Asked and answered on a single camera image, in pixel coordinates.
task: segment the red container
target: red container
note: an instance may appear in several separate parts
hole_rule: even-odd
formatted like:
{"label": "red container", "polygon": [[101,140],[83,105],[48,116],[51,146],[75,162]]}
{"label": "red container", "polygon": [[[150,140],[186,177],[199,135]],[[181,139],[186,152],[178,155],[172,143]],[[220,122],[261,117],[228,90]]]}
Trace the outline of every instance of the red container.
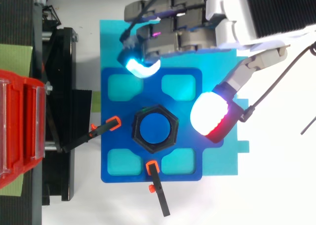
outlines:
{"label": "red container", "polygon": [[44,157],[44,84],[0,70],[0,188]]}
{"label": "red container", "polygon": [[0,71],[0,188],[23,173],[23,78]]}
{"label": "red container", "polygon": [[24,173],[44,157],[46,92],[44,84],[24,78]]}

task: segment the orange clip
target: orange clip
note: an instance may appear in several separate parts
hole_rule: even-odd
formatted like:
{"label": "orange clip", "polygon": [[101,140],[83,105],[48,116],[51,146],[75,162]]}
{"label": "orange clip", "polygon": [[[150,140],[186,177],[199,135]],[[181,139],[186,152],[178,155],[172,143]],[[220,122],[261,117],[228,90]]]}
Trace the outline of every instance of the orange clip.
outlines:
{"label": "orange clip", "polygon": [[155,189],[155,186],[154,186],[154,185],[149,185],[149,186],[148,186],[148,189],[149,189],[149,192],[150,192],[150,193],[156,192],[156,189]]}
{"label": "orange clip", "polygon": [[111,117],[110,119],[108,119],[105,123],[108,123],[108,122],[110,122],[111,120],[114,120],[114,119],[116,119],[118,121],[118,125],[114,126],[112,129],[110,129],[110,131],[114,131],[114,130],[116,130],[117,128],[119,128],[122,125],[122,122],[121,122],[120,118],[118,116],[116,116],[116,115]]}
{"label": "orange clip", "polygon": [[91,130],[96,130],[98,127],[95,124],[91,124]]}
{"label": "orange clip", "polygon": [[151,165],[151,164],[154,164],[154,165],[156,166],[157,172],[159,173],[160,170],[159,170],[159,166],[158,166],[157,161],[156,161],[156,160],[151,160],[151,161],[149,161],[149,162],[146,163],[146,169],[147,169],[148,175],[150,175],[150,176],[152,175],[152,174],[150,173],[150,170],[149,170],[149,165]]}

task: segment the black hexagonal frame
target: black hexagonal frame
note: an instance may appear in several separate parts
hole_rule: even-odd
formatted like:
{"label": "black hexagonal frame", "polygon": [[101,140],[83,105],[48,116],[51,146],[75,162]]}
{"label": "black hexagonal frame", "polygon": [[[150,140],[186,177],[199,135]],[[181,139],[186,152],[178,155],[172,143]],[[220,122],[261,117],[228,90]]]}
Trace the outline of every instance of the black hexagonal frame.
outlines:
{"label": "black hexagonal frame", "polygon": [[[157,144],[151,144],[144,140],[140,133],[140,124],[142,120],[149,114],[152,113],[159,113],[162,114],[167,118],[170,124],[170,132],[168,137]],[[155,105],[152,107],[147,107],[141,109],[139,112],[135,114],[134,122],[133,122],[133,130],[132,130],[132,138],[133,140],[146,149],[150,153],[155,153],[161,150],[164,150],[168,147],[171,147],[176,144],[177,135],[178,135],[178,128],[179,128],[179,119],[172,114],[168,109],[166,109],[162,105]]]}

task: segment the white table surface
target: white table surface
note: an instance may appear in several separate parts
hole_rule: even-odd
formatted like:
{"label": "white table surface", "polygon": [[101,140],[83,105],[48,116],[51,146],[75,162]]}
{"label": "white table surface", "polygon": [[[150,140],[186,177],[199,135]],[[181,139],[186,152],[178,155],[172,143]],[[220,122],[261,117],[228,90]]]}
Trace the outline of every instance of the white table surface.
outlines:
{"label": "white table surface", "polygon": [[[123,19],[135,0],[49,0],[65,27],[79,34],[78,89],[100,90],[99,20]],[[255,73],[238,93],[254,103],[279,74],[313,42],[288,49],[283,63]],[[316,57],[306,54],[259,105],[238,139],[250,141],[239,154],[238,176],[203,177],[198,182],[163,183],[171,216],[162,216],[150,183],[105,184],[100,179],[101,140],[80,146],[75,159],[75,196],[51,197],[44,225],[285,225],[316,224]],[[93,113],[91,122],[100,123]]]}

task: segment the wire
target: wire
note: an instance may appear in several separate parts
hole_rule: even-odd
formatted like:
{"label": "wire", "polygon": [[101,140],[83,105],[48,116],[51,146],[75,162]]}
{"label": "wire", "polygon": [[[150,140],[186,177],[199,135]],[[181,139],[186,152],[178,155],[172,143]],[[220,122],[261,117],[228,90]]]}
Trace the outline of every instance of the wire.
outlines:
{"label": "wire", "polygon": [[291,64],[283,71],[283,73],[277,78],[277,80],[268,88],[268,90],[251,106],[249,106],[245,111],[244,114],[241,116],[240,121],[246,122],[256,107],[268,96],[269,93],[277,86],[277,84],[283,79],[283,77],[289,72],[289,70],[296,64],[296,62],[306,53],[310,51],[314,56],[316,56],[316,42],[312,45],[306,47],[292,62]]}
{"label": "wire", "polygon": [[304,128],[304,130],[301,132],[301,135],[303,135],[307,130],[308,128],[316,121],[316,116],[315,118]]}
{"label": "wire", "polygon": [[157,0],[151,0],[147,6],[143,8],[143,10],[138,14],[138,16],[133,20],[131,25],[126,29],[122,35],[120,36],[120,41],[124,42],[130,36],[130,31],[134,28],[134,26],[139,22],[139,20],[143,17],[143,15],[148,11],[148,9],[156,2]]}
{"label": "wire", "polygon": [[296,62],[310,50],[310,46],[306,47],[292,62],[291,64],[283,71],[283,73],[277,78],[277,80],[268,88],[268,90],[252,105],[254,108],[258,106],[262,100],[264,100],[269,93],[276,87],[276,85],[283,79],[283,77],[289,72],[289,70],[296,64]]}

